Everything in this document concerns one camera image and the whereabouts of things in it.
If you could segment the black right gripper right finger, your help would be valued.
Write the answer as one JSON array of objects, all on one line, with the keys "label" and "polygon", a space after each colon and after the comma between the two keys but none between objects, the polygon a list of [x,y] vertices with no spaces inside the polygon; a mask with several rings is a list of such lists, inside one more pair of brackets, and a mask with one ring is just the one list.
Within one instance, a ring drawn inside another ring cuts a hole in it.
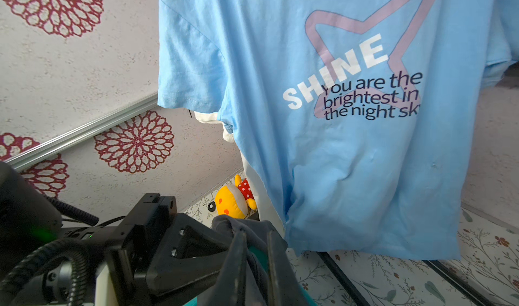
[{"label": "black right gripper right finger", "polygon": [[310,305],[284,250],[280,235],[271,231],[267,235],[268,251],[268,304],[274,306]]}]

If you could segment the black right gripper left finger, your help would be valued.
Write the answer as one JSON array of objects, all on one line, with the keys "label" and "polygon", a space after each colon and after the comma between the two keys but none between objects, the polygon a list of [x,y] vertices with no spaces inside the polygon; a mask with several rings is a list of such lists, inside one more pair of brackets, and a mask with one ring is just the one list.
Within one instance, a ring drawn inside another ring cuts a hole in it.
[{"label": "black right gripper left finger", "polygon": [[208,305],[245,305],[247,281],[247,237],[238,232],[232,240]]}]

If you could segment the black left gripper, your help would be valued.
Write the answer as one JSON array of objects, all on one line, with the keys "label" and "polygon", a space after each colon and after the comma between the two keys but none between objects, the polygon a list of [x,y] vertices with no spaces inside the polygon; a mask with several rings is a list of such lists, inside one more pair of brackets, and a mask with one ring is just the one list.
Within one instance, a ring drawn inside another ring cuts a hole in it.
[{"label": "black left gripper", "polygon": [[146,193],[104,248],[120,305],[185,305],[216,283],[231,238]]}]

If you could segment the light blue t-shirt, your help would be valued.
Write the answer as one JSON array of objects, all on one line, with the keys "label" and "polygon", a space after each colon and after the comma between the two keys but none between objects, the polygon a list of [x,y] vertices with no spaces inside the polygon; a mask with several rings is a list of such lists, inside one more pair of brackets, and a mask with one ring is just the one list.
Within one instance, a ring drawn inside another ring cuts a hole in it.
[{"label": "light blue t-shirt", "polygon": [[518,0],[159,0],[158,103],[215,114],[297,253],[460,257],[480,92]]}]

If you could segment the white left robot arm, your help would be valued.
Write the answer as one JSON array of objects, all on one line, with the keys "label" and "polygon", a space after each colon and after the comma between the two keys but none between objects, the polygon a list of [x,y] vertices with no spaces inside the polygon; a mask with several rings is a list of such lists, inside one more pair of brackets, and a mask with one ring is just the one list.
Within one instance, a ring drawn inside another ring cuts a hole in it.
[{"label": "white left robot arm", "polygon": [[147,193],[118,226],[36,191],[1,164],[1,275],[40,251],[88,251],[105,261],[121,305],[182,305],[213,283],[231,240],[177,212],[173,197]]}]

